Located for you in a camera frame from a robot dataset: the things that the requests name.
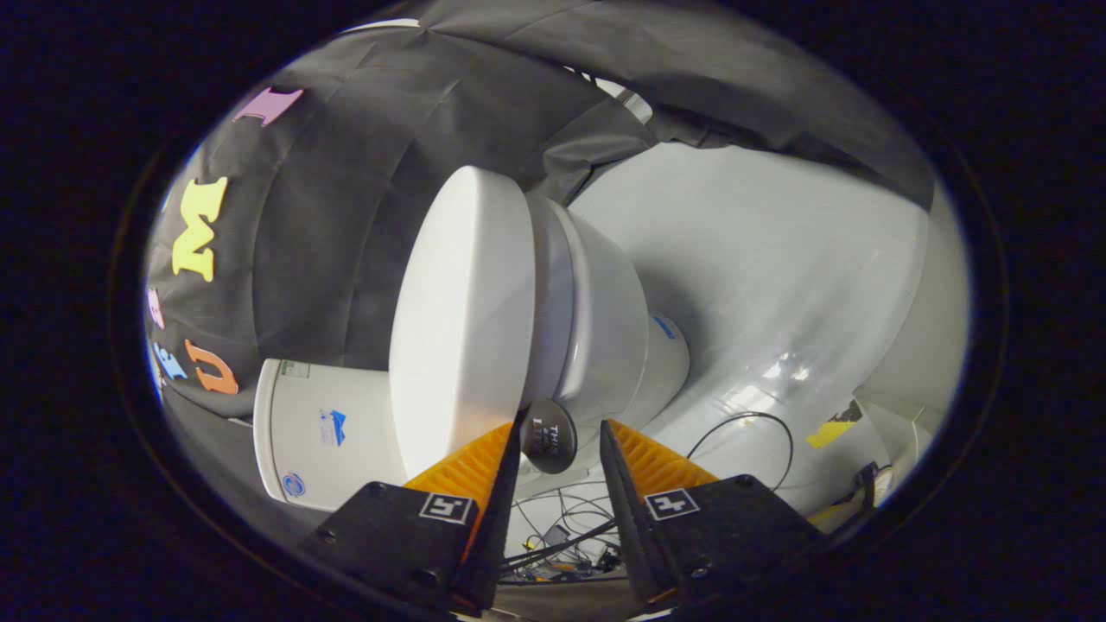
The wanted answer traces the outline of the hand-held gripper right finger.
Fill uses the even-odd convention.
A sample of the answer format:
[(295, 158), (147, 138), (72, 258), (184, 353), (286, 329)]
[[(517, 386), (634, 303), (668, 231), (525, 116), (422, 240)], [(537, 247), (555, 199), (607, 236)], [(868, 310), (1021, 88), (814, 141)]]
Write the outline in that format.
[(751, 475), (718, 478), (627, 425), (599, 428), (620, 559), (648, 607), (705, 607), (794, 574), (826, 536)]

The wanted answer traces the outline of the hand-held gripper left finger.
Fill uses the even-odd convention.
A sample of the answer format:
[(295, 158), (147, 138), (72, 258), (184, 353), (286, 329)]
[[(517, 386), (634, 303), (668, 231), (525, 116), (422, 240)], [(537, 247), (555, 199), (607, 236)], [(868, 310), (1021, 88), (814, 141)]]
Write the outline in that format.
[(493, 607), (523, 417), (403, 486), (372, 481), (299, 547), (307, 564), (401, 616), (479, 616)]

